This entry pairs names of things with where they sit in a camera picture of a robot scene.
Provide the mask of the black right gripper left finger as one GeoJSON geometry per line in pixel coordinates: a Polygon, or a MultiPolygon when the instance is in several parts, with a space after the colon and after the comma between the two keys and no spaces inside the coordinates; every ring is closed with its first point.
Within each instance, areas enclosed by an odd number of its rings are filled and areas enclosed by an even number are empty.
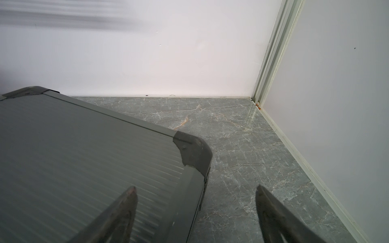
{"type": "Polygon", "coordinates": [[[138,203],[136,187],[129,187],[70,243],[128,243],[138,203]]]}

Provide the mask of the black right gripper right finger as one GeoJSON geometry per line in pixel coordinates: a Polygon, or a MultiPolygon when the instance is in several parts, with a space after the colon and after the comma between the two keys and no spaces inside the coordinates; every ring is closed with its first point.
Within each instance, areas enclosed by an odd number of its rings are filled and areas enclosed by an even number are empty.
{"type": "Polygon", "coordinates": [[[256,189],[256,210],[265,243],[323,243],[265,187],[256,189]]]}

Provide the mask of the black plastic poker case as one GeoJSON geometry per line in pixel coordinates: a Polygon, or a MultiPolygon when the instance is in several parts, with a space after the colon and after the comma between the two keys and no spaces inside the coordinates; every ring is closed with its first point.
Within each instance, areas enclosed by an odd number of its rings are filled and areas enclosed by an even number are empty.
{"type": "Polygon", "coordinates": [[[167,129],[56,91],[1,95],[1,242],[69,243],[129,187],[129,243],[187,243],[212,151],[167,129]]]}

